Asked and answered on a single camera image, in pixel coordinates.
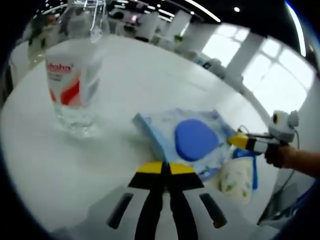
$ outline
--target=water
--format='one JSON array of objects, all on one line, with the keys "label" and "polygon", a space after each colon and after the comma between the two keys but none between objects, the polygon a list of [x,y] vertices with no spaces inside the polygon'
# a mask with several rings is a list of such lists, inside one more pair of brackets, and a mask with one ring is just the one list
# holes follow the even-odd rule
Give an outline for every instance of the water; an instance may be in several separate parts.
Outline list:
[{"label": "water", "polygon": [[45,53],[49,93],[61,125],[76,136],[97,116],[103,37],[110,33],[104,0],[71,0],[53,27]]}]

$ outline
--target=ceiling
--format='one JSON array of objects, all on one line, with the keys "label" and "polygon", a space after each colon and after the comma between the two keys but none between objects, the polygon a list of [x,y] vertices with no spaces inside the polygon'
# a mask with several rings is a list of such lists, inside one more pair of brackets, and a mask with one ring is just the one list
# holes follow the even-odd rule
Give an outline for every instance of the ceiling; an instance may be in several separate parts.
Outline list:
[{"label": "ceiling", "polygon": [[[208,14],[191,4],[190,1],[191,0],[142,0],[142,2],[156,7],[156,10],[158,9],[157,5],[160,4],[162,10],[172,14],[175,14],[180,9],[189,12],[192,11],[194,12],[191,20],[193,22],[218,23]],[[41,11],[49,10],[66,2],[67,0],[43,0],[39,8],[39,14]],[[272,36],[296,51],[300,51],[295,24],[283,0],[195,0],[195,2],[216,15],[223,23],[231,23],[250,28],[254,33],[262,36]],[[316,28],[318,27],[317,25],[320,27],[316,3],[311,3],[311,5],[307,7],[305,5],[307,2],[311,3],[312,0],[290,0],[290,5],[297,10],[300,15],[303,15],[305,19],[315,23],[314,26]],[[119,3],[114,0],[111,3],[112,8],[114,4]],[[136,1],[130,1],[125,5],[126,9],[137,11]],[[140,9],[141,13],[143,13],[144,10],[152,11],[152,9],[147,8],[147,5]]]}]

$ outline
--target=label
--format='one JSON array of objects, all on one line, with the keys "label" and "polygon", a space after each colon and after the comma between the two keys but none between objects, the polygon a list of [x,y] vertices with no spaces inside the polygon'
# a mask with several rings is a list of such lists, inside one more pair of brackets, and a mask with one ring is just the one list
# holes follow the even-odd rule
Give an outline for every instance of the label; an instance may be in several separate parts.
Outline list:
[{"label": "label", "polygon": [[45,55],[49,93],[53,102],[70,107],[85,107],[97,92],[102,59],[90,54]]}]

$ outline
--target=hand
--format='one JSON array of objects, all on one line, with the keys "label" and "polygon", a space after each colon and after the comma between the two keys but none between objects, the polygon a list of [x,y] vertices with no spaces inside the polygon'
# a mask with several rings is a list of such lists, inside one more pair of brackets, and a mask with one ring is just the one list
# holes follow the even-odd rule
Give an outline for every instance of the hand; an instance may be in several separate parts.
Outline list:
[{"label": "hand", "polygon": [[276,168],[290,169],[293,167],[293,162],[296,158],[296,149],[287,145],[279,146],[264,154],[266,162],[272,164]]}]

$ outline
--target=white table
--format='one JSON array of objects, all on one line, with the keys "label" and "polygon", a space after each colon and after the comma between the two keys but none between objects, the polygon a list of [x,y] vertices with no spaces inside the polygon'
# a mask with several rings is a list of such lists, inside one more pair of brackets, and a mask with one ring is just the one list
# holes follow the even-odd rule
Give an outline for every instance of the white table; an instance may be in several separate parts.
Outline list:
[{"label": "white table", "polygon": [[[209,71],[174,53],[125,37],[105,40],[99,134],[76,140],[60,129],[45,63],[21,80],[0,119],[9,175],[23,202],[48,231],[72,226],[88,207],[153,155],[131,119],[179,107],[218,110],[234,128],[267,130],[252,105]],[[259,189],[243,214],[256,222],[272,195],[278,170],[258,159]]]}]

